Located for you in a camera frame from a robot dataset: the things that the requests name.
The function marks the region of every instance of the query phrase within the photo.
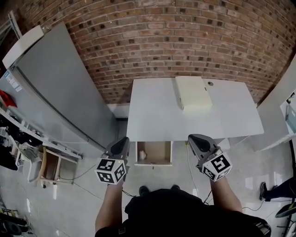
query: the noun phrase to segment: black shoe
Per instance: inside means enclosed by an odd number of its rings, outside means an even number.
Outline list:
[[[150,190],[146,186],[141,186],[139,188],[139,195],[141,197],[146,196],[148,193],[150,193]]]
[[[180,188],[177,184],[174,184],[174,185],[171,187],[171,190],[181,190],[181,188]]]
[[[261,201],[267,201],[267,202],[269,202],[270,200],[268,200],[268,199],[266,199],[265,197],[264,197],[264,195],[266,194],[266,192],[267,192],[268,190],[267,190],[267,187],[266,187],[266,183],[265,182],[262,182],[261,184],[260,184],[260,197],[259,197],[259,199],[261,200]]]

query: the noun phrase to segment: brick wall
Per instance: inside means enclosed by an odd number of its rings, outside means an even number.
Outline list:
[[[18,9],[29,29],[66,23],[107,103],[129,102],[136,78],[177,75],[243,81],[258,102],[281,78],[296,43],[296,8],[290,0],[9,4],[6,9]]]

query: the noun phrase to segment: drawer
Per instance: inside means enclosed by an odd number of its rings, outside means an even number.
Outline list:
[[[140,160],[140,151],[147,154],[145,160]],[[135,165],[172,166],[173,142],[136,142]]]

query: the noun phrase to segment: tile floor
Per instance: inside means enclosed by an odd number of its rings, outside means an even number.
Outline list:
[[[124,130],[123,128],[120,131],[121,135],[124,134]],[[131,143],[129,154],[131,168],[123,186],[128,193],[137,195],[141,185],[156,190],[170,188],[173,184],[178,184],[188,193],[196,193],[184,142],[175,142],[173,145],[172,167],[135,167],[135,143]],[[242,205],[252,209],[257,209],[261,204],[258,199],[258,188],[262,181],[266,181],[268,187],[272,187],[292,176],[289,143],[255,153],[246,139],[232,147],[228,155],[233,163],[233,169],[227,176],[228,181]],[[197,159],[191,151],[189,159],[199,197],[204,200],[210,192],[210,182],[194,167]],[[96,157],[81,160],[77,175],[95,163]],[[73,167],[67,164],[63,164],[61,176],[69,176],[71,172]],[[43,189],[39,184],[28,184],[25,172],[16,173],[3,167],[0,167],[0,187],[0,195],[7,208],[18,209],[21,214],[27,216],[38,237],[93,237],[94,221],[106,189],[106,185],[98,182],[92,170],[76,179],[74,185],[57,186],[55,193],[53,185]],[[129,200],[130,197],[123,194],[123,209]],[[277,225],[285,225],[286,218],[275,219],[274,215],[285,204],[288,202],[263,203],[256,212],[249,209],[244,209],[244,212],[266,219],[272,226],[272,236],[279,237],[284,230]]]

